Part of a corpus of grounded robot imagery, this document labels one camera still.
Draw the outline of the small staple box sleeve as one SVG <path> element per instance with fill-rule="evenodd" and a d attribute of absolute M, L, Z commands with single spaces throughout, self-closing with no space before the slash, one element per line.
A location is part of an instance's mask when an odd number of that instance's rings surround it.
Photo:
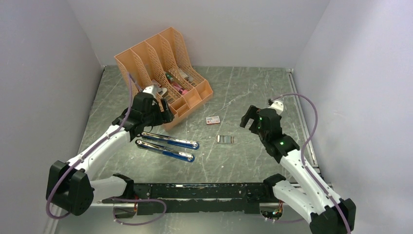
<path fill-rule="evenodd" d="M 219 123 L 221 123 L 219 116 L 206 117 L 207 125 L 219 124 Z"/>

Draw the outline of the blue metal stapler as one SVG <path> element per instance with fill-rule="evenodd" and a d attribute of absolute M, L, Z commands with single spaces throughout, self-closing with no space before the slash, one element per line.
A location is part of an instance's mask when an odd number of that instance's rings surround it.
<path fill-rule="evenodd" d="M 200 144 L 194 140 L 181 139 L 181 138 L 176 138 L 172 136 L 154 134 L 154 133 L 149 133 L 149 132 L 142 132 L 140 136 L 142 139 L 159 141 L 159 142 L 163 142 L 168 145 L 191 149 L 191 150 L 198 150 L 200 147 Z M 179 160 L 183 160 L 185 162 L 193 162 L 195 160 L 195 156 L 193 154 L 180 151 L 180 150 L 168 147 L 168 146 L 155 144 L 155 143 L 144 141 L 141 139 L 137 139 L 135 141 L 135 144 L 140 148 L 158 152 L 162 155 L 176 158 Z"/>

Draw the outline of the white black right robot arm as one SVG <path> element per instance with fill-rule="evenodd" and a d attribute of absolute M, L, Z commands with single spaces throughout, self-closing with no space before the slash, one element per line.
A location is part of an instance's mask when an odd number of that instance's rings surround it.
<path fill-rule="evenodd" d="M 251 105 L 241 118 L 241 127 L 253 120 L 249 130 L 257 134 L 266 152 L 300 184 L 295 188 L 280 174 L 269 177 L 263 196 L 269 202 L 287 203 L 309 224 L 313 234 L 349 234 L 355 226 L 356 205 L 343 199 L 320 177 L 301 154 L 294 139 L 283 133 L 277 109 Z"/>

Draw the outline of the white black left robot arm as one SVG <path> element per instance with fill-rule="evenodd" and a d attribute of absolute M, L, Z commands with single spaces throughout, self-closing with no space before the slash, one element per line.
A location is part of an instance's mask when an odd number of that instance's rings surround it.
<path fill-rule="evenodd" d="M 82 153 L 64 162 L 57 160 L 49 170 L 46 212 L 54 204 L 69 214 L 83 214 L 93 202 L 117 197 L 121 202 L 133 200 L 133 180 L 121 175 L 93 181 L 100 166 L 124 145 L 140 135 L 145 127 L 170 123 L 174 119 L 167 100 L 140 92 L 128 108 L 117 117 L 105 133 Z"/>

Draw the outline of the grey white stapler remover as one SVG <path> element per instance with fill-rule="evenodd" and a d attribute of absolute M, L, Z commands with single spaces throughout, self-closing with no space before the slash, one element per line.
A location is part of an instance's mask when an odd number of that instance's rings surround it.
<path fill-rule="evenodd" d="M 158 87 L 157 87 L 157 93 L 158 93 L 160 96 L 164 97 L 164 96 L 168 93 L 168 89 L 165 88 L 165 87 L 162 87 L 162 86 L 158 86 Z"/>

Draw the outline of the pink marker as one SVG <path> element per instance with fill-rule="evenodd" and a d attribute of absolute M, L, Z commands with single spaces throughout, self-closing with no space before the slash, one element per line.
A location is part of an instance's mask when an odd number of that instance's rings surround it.
<path fill-rule="evenodd" d="M 180 94 L 182 94 L 182 95 L 184 95 L 184 94 L 186 94 L 187 92 L 188 92 L 188 90 L 187 89 L 185 89 L 184 87 L 182 87 L 179 83 L 177 83 L 177 82 L 175 82 L 175 81 L 173 81 L 172 83 L 171 83 L 171 85 L 172 85 L 172 87 L 175 89 L 175 90 L 177 90 Z"/>

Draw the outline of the green capped marker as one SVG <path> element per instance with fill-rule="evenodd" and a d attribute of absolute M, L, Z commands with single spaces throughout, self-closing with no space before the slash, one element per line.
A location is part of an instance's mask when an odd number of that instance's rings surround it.
<path fill-rule="evenodd" d="M 173 81 L 173 77 L 169 73 L 165 73 L 168 81 Z"/>

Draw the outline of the grey white item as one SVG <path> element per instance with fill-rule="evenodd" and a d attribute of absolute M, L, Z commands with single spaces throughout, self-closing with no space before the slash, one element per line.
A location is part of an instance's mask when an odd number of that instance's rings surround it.
<path fill-rule="evenodd" d="M 185 72 L 183 72 L 182 70 L 178 70 L 179 74 L 182 78 L 184 78 L 187 82 L 192 83 L 194 81 L 193 77 L 191 77 L 190 75 L 186 74 Z"/>

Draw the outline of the orange plastic file organizer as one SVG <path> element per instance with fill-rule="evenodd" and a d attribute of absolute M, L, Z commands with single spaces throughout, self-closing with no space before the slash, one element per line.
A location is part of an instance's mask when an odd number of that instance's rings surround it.
<path fill-rule="evenodd" d="M 133 93 L 153 84 L 168 89 L 168 93 L 162 98 L 167 100 L 174 120 L 163 125 L 166 131 L 181 123 L 213 97 L 209 82 L 190 63 L 183 35 L 173 27 L 132 46 L 114 58 L 124 81 L 133 78 Z M 187 82 L 178 70 L 193 77 L 194 81 Z M 188 92 L 182 95 L 175 90 L 165 73 L 169 73 L 173 81 Z"/>

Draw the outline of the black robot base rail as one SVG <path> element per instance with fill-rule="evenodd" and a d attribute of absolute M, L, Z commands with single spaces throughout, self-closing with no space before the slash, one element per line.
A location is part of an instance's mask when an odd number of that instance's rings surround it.
<path fill-rule="evenodd" d="M 245 183 L 135 183 L 130 199 L 138 198 L 143 204 L 139 215 L 198 212 L 244 212 L 259 215 L 260 204 L 277 203 L 272 187 L 285 177 L 272 175 L 263 182 Z"/>

